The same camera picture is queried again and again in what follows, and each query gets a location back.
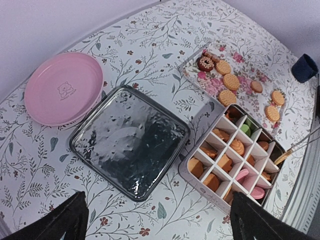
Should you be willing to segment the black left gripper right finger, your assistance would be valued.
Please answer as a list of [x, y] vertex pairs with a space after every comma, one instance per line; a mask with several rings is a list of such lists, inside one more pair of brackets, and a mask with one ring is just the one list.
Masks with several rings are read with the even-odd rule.
[[310, 240], [311, 237], [280, 221], [242, 192], [233, 193], [230, 224], [235, 240]]

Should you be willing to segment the silver tin lid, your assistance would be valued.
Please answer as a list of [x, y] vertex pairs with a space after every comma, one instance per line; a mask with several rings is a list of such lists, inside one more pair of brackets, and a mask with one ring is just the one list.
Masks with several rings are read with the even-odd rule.
[[190, 137], [189, 126], [130, 86], [99, 103], [70, 137], [71, 151], [134, 202], [145, 201]]

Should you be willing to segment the metal tongs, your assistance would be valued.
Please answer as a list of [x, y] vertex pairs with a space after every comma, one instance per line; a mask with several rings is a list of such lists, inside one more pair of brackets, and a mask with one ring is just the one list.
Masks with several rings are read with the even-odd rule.
[[317, 128], [315, 130], [313, 130], [312, 132], [310, 132], [309, 134], [307, 134], [303, 139], [301, 139], [299, 142], [295, 143], [290, 149], [288, 149], [286, 152], [284, 152], [281, 156], [279, 156], [275, 161], [274, 164], [276, 166], [278, 166], [279, 164], [281, 164], [282, 162], [284, 162], [290, 155], [292, 155], [294, 152], [298, 151], [299, 149], [307, 146], [309, 143], [311, 143], [312, 141], [309, 141], [309, 138], [315, 134], [316, 132], [318, 132], [320, 130], [320, 128]]

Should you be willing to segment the small swirl butter cookie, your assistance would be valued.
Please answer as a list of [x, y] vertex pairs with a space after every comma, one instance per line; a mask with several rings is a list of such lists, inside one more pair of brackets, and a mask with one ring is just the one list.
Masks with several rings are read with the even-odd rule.
[[236, 153], [238, 153], [240, 156], [244, 156], [245, 154], [245, 146], [244, 144], [238, 140], [238, 139], [234, 139], [231, 144], [229, 145]]

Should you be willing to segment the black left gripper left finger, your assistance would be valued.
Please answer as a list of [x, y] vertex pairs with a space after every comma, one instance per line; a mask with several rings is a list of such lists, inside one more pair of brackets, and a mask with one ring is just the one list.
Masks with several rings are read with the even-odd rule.
[[9, 234], [5, 240], [84, 240], [89, 209], [86, 195], [78, 191], [34, 223]]

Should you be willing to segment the green sandwich cookie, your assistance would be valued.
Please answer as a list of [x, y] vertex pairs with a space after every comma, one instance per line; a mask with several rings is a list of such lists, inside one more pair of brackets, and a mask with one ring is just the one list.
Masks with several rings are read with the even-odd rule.
[[240, 127], [240, 130], [245, 133], [249, 138], [251, 137], [252, 135], [252, 132], [251, 132], [251, 129], [250, 127], [247, 125], [247, 124], [243, 124], [241, 127]]

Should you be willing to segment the pink sandwich cookie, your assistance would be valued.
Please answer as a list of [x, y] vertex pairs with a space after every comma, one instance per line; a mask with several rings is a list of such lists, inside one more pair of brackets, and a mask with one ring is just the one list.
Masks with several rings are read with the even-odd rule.
[[241, 179], [245, 178], [249, 174], [249, 170], [247, 168], [243, 168], [239, 171], [238, 175], [235, 177], [236, 181], [240, 181]]
[[265, 196], [266, 192], [263, 188], [259, 187], [259, 186], [255, 186], [252, 190], [252, 192], [250, 193], [250, 196], [252, 198], [254, 198], [255, 200], [260, 200], [263, 199]]

